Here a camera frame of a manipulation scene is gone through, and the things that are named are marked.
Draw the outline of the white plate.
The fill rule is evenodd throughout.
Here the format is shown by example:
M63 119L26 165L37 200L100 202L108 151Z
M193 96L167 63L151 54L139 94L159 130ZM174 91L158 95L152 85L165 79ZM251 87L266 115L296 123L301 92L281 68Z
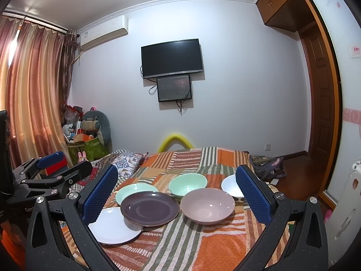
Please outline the white plate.
M88 228L99 243L117 245L129 242L141 234L143 227L129 222L120 207L103 209L94 223Z

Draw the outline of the mint green plate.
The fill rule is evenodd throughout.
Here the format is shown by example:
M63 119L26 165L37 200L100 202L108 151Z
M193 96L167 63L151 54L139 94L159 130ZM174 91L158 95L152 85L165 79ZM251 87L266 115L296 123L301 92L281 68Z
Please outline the mint green plate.
M157 192L158 189L150 184L146 183L135 183L130 184L122 187L118 192L116 193L115 200L116 203L120 206L122 201L128 197L131 194L137 193L137 192Z

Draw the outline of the purple ceramic plate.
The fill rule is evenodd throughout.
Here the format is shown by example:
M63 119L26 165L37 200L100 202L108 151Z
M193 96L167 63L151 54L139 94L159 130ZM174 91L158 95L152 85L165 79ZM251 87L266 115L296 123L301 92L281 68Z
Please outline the purple ceramic plate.
M152 228L175 219L180 211L178 202L161 192L137 192L126 197L120 206L122 215L129 222Z

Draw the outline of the white bowl with dark dots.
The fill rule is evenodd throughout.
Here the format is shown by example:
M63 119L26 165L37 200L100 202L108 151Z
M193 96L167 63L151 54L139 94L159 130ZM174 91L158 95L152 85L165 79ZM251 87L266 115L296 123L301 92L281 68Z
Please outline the white bowl with dark dots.
M230 194L236 201L244 199L243 192L236 182L236 175L232 174L224 178L221 183L221 189Z

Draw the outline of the pink ceramic bowl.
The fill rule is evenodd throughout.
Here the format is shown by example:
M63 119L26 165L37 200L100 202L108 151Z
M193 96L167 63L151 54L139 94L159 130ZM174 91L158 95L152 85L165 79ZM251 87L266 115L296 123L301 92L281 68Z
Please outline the pink ceramic bowl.
M228 218L235 209L231 195L217 188L199 188L187 193L180 201L183 214L203 225L217 224Z

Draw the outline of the mint green bowl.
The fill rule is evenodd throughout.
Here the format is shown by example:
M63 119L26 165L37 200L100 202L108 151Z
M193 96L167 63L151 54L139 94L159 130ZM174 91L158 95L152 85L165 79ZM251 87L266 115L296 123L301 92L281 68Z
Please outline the mint green bowl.
M199 188L206 188L207 179L202 174L186 173L173 178L169 183L169 191L172 195L183 197L188 192Z

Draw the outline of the pink rabbit toy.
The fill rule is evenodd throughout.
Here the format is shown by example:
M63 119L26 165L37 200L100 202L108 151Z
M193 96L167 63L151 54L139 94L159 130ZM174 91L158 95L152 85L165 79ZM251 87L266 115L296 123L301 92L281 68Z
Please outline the pink rabbit toy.
M87 156L86 156L86 152L82 151L82 152L78 152L78 163L81 163L82 161L87 161Z

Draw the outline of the green storage box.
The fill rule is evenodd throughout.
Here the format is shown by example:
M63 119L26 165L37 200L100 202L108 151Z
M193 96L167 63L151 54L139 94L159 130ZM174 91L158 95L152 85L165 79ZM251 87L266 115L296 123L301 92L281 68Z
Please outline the green storage box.
M75 165L78 163L78 153L85 152L89 161L99 160L109 154L107 146L104 146L98 138L79 143L68 143L70 158Z

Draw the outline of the white small refrigerator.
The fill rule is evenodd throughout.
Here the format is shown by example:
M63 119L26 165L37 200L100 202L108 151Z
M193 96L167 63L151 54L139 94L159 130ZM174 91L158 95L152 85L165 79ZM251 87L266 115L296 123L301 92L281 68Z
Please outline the white small refrigerator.
M352 165L341 198L325 227L332 267L348 251L360 230L360 161Z

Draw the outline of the orange pink curtain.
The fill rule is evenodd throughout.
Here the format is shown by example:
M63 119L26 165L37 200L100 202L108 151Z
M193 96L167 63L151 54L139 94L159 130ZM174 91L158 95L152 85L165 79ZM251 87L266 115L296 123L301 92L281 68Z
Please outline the orange pink curtain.
M1 109L10 117L10 160L68 153L62 109L70 89L70 38L42 25L1 17Z

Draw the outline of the striped patchwork orange blanket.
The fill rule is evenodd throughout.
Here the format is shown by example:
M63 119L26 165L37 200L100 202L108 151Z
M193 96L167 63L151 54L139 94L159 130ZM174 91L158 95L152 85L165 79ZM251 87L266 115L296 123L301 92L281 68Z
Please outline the striped patchwork orange blanket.
M147 156L116 190L146 183L169 193L171 180L185 173L202 174L210 188L220 188L224 178L249 162L247 152L221 147L163 152ZM263 230L247 203L238 202L219 224L197 224L180 213L164 226L145 229L131 242L104 245L103 250L120 270L233 270Z

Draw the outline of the brown wooden door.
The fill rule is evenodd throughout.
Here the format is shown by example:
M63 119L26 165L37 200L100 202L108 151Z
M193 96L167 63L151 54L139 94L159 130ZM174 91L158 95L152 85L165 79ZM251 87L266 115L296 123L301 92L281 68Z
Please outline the brown wooden door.
M333 132L329 57L321 31L315 22L304 27L300 31L300 37L307 61L311 91L309 158L316 180L322 182L330 154L329 141Z

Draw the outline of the wooden overhead cabinet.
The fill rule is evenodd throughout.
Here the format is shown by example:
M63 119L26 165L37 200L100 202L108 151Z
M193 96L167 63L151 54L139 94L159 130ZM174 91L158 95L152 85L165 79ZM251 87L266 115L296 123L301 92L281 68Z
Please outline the wooden overhead cabinet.
M269 27L294 33L315 20L306 0L258 0L256 5Z

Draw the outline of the small black wall monitor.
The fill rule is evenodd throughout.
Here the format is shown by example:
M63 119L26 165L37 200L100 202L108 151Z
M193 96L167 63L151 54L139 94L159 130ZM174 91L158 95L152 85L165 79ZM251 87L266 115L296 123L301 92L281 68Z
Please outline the small black wall monitor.
M175 75L157 79L159 102L192 99L192 81L189 75Z

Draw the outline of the black wall television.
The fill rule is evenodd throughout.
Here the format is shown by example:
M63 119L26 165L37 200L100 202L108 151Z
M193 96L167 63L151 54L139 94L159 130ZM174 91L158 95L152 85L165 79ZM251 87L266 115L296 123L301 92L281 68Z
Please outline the black wall television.
M141 74L156 78L203 72L199 39L163 42L141 47Z

